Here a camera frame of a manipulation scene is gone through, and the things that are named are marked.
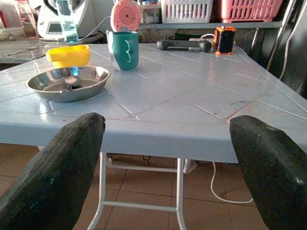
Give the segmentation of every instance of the orange and black container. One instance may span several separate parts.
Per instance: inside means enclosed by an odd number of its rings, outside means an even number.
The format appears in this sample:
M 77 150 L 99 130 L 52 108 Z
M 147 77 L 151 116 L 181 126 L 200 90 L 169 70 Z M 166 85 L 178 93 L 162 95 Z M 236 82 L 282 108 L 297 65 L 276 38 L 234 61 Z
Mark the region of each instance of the orange and black container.
M 216 27 L 214 32 L 213 49 L 216 55 L 231 54 L 234 46 L 236 29 L 231 26 Z

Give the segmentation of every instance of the pink fan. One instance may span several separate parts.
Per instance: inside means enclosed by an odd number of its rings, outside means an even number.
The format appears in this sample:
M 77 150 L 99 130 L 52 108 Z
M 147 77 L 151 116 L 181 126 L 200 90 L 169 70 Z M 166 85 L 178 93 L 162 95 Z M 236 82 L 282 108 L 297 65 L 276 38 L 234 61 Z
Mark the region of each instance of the pink fan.
M 111 12 L 113 31 L 137 31 L 141 21 L 138 4 L 131 0 L 116 3 Z

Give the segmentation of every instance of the electrical cord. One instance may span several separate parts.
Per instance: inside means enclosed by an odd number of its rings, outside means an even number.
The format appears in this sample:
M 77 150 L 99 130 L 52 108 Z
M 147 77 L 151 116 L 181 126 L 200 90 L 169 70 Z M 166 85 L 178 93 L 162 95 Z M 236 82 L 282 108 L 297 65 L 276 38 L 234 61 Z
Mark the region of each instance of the electrical cord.
M 206 38 L 206 36 L 213 36 L 214 37 L 214 34 L 204 34 L 201 36 L 201 40 L 204 40 Z
M 86 39 L 88 36 L 90 36 L 92 34 L 92 32 L 94 32 L 101 25 L 101 23 L 103 23 L 105 21 L 105 19 L 107 19 L 107 18 L 111 18 L 111 16 L 107 16 L 103 20 L 101 20 L 101 22 L 87 36 L 78 39 L 78 41 L 82 41 L 83 39 Z
M 170 37 L 168 37 L 168 38 L 166 38 L 166 39 L 168 40 L 168 39 L 171 39 L 172 37 L 174 37 L 174 36 L 179 32 L 179 30 L 180 30 L 180 29 L 178 29 L 172 36 L 170 36 Z
M 296 30 L 296 28 L 297 28 L 297 25 L 298 25 L 299 21 L 301 20 L 301 18 L 302 18 L 302 16 L 303 16 L 303 13 L 304 13 L 304 11 L 305 11 L 306 6 L 307 6 L 307 1 L 305 1 L 304 6 L 303 6 L 303 8 L 301 9 L 301 12 L 299 13 L 299 17 L 298 17 L 298 19 L 297 19 L 297 22 L 296 22 L 296 24 L 295 24 L 295 26 L 294 26 L 294 28 L 293 28 L 293 31 L 291 32 L 291 34 L 290 34 L 290 36 L 289 36 L 289 38 L 288 38 L 288 40 L 287 40 L 287 42 L 286 42 L 286 48 L 285 48 L 285 51 L 284 51 L 284 59 L 283 59 L 283 70 L 282 70 L 282 73 L 280 74 L 279 80 L 283 79 L 283 75 L 284 75 L 284 72 L 285 72 L 285 70 L 286 70 L 286 65 L 287 65 L 289 44 L 290 44 L 290 41 L 291 41 L 291 39 L 292 39 L 292 37 L 293 37 L 293 34 L 294 34 L 294 32 L 295 32 L 295 30 Z
M 213 182 L 214 182 L 214 179 L 215 179 L 216 167 L 215 167 L 215 162 L 212 161 L 212 164 L 213 164 L 213 176 L 212 176 L 212 179 L 211 179 L 210 189 L 211 189 L 212 194 L 213 194 L 216 198 L 218 198 L 219 200 L 228 202 L 228 203 L 233 203 L 233 204 L 248 204 L 248 203 L 250 203 L 250 202 L 253 201 L 253 198 L 251 198 L 249 201 L 234 201 L 234 200 L 226 200 L 226 199 L 224 199 L 224 198 L 219 197 L 219 196 L 214 192 L 214 190 L 213 190 Z

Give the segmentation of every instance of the green mug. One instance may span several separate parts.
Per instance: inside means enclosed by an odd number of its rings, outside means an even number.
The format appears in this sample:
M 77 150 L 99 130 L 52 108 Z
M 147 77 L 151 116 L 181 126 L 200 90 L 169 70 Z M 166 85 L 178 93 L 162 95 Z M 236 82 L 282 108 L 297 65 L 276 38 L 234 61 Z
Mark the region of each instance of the green mug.
M 138 32 L 107 31 L 106 33 L 112 66 L 120 71 L 135 69 L 139 64 Z

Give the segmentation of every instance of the pink container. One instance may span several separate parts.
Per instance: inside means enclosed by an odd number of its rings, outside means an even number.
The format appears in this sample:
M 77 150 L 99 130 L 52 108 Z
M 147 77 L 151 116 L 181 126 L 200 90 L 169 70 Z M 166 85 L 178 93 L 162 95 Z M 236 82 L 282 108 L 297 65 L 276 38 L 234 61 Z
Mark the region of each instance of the pink container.
M 242 21 L 271 22 L 283 0 L 221 0 L 223 23 Z

